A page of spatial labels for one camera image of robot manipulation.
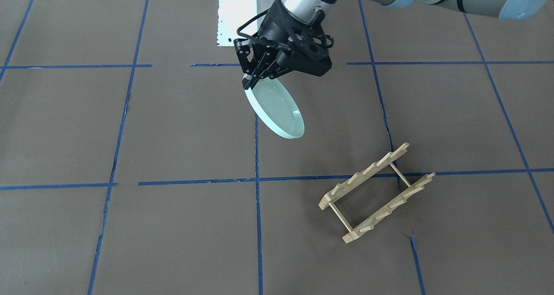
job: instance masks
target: gray floor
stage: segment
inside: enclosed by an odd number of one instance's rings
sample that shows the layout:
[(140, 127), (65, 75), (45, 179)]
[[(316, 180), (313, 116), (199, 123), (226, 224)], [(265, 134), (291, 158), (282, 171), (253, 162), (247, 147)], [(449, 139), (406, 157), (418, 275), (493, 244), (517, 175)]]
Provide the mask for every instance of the gray floor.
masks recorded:
[[(0, 0), (0, 294), (554, 293), (554, 3), (362, 5), (324, 22), (326, 76), (283, 77), (288, 141), (225, 66), (217, 0)], [(438, 176), (344, 244), (321, 196), (405, 141), (409, 179)], [(389, 173), (338, 202), (352, 224)]]

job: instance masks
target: blue tape line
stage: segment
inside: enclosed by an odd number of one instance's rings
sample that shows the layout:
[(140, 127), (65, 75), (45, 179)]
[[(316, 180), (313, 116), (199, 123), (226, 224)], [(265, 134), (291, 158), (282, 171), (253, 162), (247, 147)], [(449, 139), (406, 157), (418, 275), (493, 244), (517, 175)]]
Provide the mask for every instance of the blue tape line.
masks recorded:
[[(495, 61), (487, 62), (494, 64), (554, 64), (554, 61)], [(347, 62), (348, 66), (371, 65), (372, 62)], [(428, 61), (428, 62), (375, 62), (378, 65), (399, 65), (399, 64), (483, 64), (482, 61)], [(240, 67), (239, 63), (194, 63), (190, 67)]]
[(531, 172), (533, 172), (533, 173), (548, 173), (548, 172), (554, 172), (554, 168), (550, 168), (550, 169), (531, 169)]
[(541, 195), (540, 191), (538, 190), (537, 184), (535, 183), (535, 178), (533, 177), (531, 169), (529, 168), (529, 164), (527, 163), (527, 159), (525, 158), (523, 150), (521, 149), (521, 145), (519, 143), (518, 136), (516, 135), (516, 132), (514, 131), (514, 127), (512, 126), (512, 123), (510, 121), (510, 117), (508, 116), (506, 108), (504, 107), (504, 103), (502, 102), (502, 98), (500, 97), (500, 93), (498, 92), (498, 89), (496, 88), (496, 83), (494, 82), (493, 75), (491, 74), (491, 72), (489, 70), (489, 66), (487, 65), (487, 61), (485, 60), (485, 55), (483, 54), (483, 51), (481, 50), (481, 46), (479, 45), (479, 41), (477, 41), (477, 36), (475, 35), (475, 32), (473, 31), (473, 27), (471, 27), (471, 23), (469, 23), (469, 19), (468, 19), (466, 13), (464, 13), (464, 18), (465, 18), (465, 22), (467, 23), (467, 26), (469, 27), (469, 31), (471, 31), (471, 36), (473, 36), (473, 40), (475, 41), (475, 45), (477, 46), (477, 50), (479, 51), (479, 55), (481, 55), (481, 59), (483, 60), (483, 63), (485, 64), (485, 69), (486, 69), (487, 75), (489, 76), (489, 80), (490, 80), (491, 84), (493, 85), (494, 93), (496, 94), (496, 98), (498, 99), (498, 103), (500, 104), (500, 108), (502, 109), (502, 113), (504, 113), (504, 118), (506, 119), (506, 123), (508, 124), (508, 127), (510, 128), (510, 132), (512, 133), (512, 137), (514, 138), (516, 146), (518, 147), (518, 151), (520, 153), (521, 160), (523, 161), (523, 163), (525, 165), (525, 169), (527, 170), (527, 173), (529, 175), (529, 179), (531, 180), (533, 188), (535, 189), (535, 193), (537, 194), (538, 200), (541, 204), (542, 211), (544, 212), (544, 215), (546, 216), (546, 220), (548, 221), (548, 224), (550, 226), (550, 230), (552, 230), (552, 234), (554, 234), (554, 224), (552, 223), (552, 218), (550, 218), (550, 214), (548, 213), (548, 210), (546, 209), (546, 206), (544, 205), (544, 201), (542, 200), (542, 195)]
[(256, 220), (258, 228), (258, 294), (263, 295), (264, 293), (264, 278), (263, 278), (263, 266), (262, 266), (262, 257), (261, 257), (261, 208), (260, 208), (260, 149), (259, 149), (259, 139), (260, 135), (258, 132), (258, 116), (255, 114), (254, 130), (255, 130), (255, 165), (256, 165)]
[(197, 180), (169, 180), (169, 181), (141, 181), (138, 186), (158, 186), (158, 185), (194, 185), (198, 183), (246, 183), (255, 181), (254, 178), (235, 178), (235, 179), (197, 179)]
[(2, 78), (4, 78), (6, 67), (8, 66), (8, 64), (10, 64), (10, 59), (12, 58), (13, 51), (16, 49), (17, 41), (19, 40), (21, 31), (23, 30), (23, 26), (25, 25), (25, 21), (27, 21), (27, 17), (29, 16), (29, 12), (31, 10), (31, 7), (33, 6), (33, 2), (34, 0), (29, 1), (29, 6), (27, 6), (27, 10), (25, 11), (25, 15), (23, 16), (21, 25), (19, 26), (19, 29), (17, 29), (16, 38), (13, 39), (12, 47), (10, 47), (10, 52), (8, 53), (8, 57), (6, 57), (6, 61), (4, 62), (4, 68), (2, 68), (2, 70), (0, 71), (0, 81), (2, 81)]
[[(362, 15), (362, 24), (364, 25), (364, 32), (366, 33), (367, 49), (370, 53), (371, 67), (373, 68), (373, 71), (374, 71), (375, 85), (377, 87), (377, 95), (379, 96), (379, 103), (381, 106), (381, 110), (383, 111), (384, 127), (387, 130), (390, 151), (394, 151), (394, 145), (392, 144), (392, 136), (390, 135), (390, 128), (388, 127), (387, 113), (384, 109), (383, 95), (380, 90), (379, 76), (377, 75), (377, 67), (375, 66), (374, 51), (371, 48), (370, 33), (367, 30), (366, 15), (364, 14), (364, 7), (362, 6), (362, 0), (358, 0), (358, 6), (360, 7), (360, 14)], [(396, 164), (396, 161), (394, 161), (393, 164), (396, 167), (398, 167), (398, 165)], [(400, 188), (400, 177), (397, 177), (396, 180), (398, 182), (398, 188)]]
[(417, 279), (419, 281), (419, 288), (421, 289), (421, 295), (425, 295), (425, 285), (423, 285), (423, 277), (421, 275), (421, 267), (419, 267), (419, 258), (417, 257), (416, 242), (414, 240), (415, 235), (410, 238), (410, 244), (412, 246), (412, 254), (414, 255), (415, 269), (417, 271)]
[(554, 61), (494, 61), (489, 64), (554, 64)]
[(131, 67), (131, 75), (129, 76), (129, 84), (127, 86), (127, 95), (125, 96), (125, 104), (123, 105), (123, 114), (121, 115), (121, 124), (119, 125), (119, 134), (117, 135), (117, 145), (115, 146), (115, 153), (113, 154), (113, 167), (111, 169), (110, 174), (110, 184), (107, 187), (106, 192), (106, 200), (104, 202), (104, 209), (103, 209), (103, 218), (102, 218), (102, 230), (100, 232), (100, 235), (98, 236), (98, 242), (97, 242), (97, 249), (94, 255), (94, 263), (93, 263), (93, 269), (90, 274), (90, 282), (89, 282), (89, 289), (87, 294), (92, 295), (93, 288), (94, 288), (94, 280), (97, 275), (97, 268), (98, 268), (98, 259), (100, 257), (100, 251), (102, 248), (102, 241), (103, 241), (103, 234), (104, 230), (106, 228), (106, 219), (107, 219), (107, 213), (108, 213), (108, 202), (110, 202), (111, 197), (111, 191), (113, 187), (113, 179), (115, 177), (115, 170), (117, 168), (117, 157), (119, 156), (119, 149), (121, 147), (121, 139), (123, 138), (123, 128), (125, 127), (125, 118), (127, 116), (127, 107), (129, 106), (129, 96), (131, 95), (131, 88), (133, 85), (133, 79), (135, 77), (135, 69), (137, 65), (137, 59), (139, 57), (139, 50), (140, 50), (140, 43), (142, 39), (142, 31), (144, 29), (144, 23), (146, 20), (146, 11), (148, 10), (148, 1), (146, 0), (144, 3), (144, 10), (142, 12), (142, 21), (140, 24), (140, 29), (138, 31), (138, 39), (137, 39), (137, 45), (135, 48), (135, 57), (133, 58), (133, 67)]
[[(66, 68), (132, 68), (132, 64), (61, 64), (47, 66), (8, 66), (6, 69), (66, 69)], [(152, 64), (137, 64), (137, 68), (150, 68)]]
[[(554, 64), (554, 61), (495, 61), (489, 64)], [(348, 66), (369, 66), (371, 62), (347, 62)], [(378, 65), (405, 65), (405, 64), (484, 64), (482, 61), (430, 61), (430, 62), (375, 62)]]
[(65, 188), (86, 188), (86, 187), (108, 187), (109, 183), (66, 183), (61, 185), (23, 185), (23, 186), (0, 186), (0, 190), (33, 190), (33, 189), (65, 189)]
[[(554, 172), (554, 169), (531, 169), (533, 172)], [(491, 175), (500, 173), (527, 173), (526, 169), (508, 169), (508, 170), (480, 170), (480, 171), (445, 171), (436, 172), (437, 176), (455, 176), (455, 175)], [(421, 173), (402, 173), (405, 177), (422, 177), (429, 172)], [(276, 177), (260, 177), (259, 181), (288, 181), (288, 180), (331, 180), (331, 179), (348, 179), (352, 175), (320, 175), (320, 176), (276, 176)], [(398, 177), (395, 173), (378, 173), (373, 178), (391, 178)], [(255, 178), (234, 178), (234, 179), (200, 179), (200, 180), (168, 180), (168, 181), (141, 181), (139, 186), (154, 186), (154, 185), (192, 185), (198, 183), (248, 183), (256, 181)]]
[(190, 67), (240, 67), (239, 63), (194, 63)]

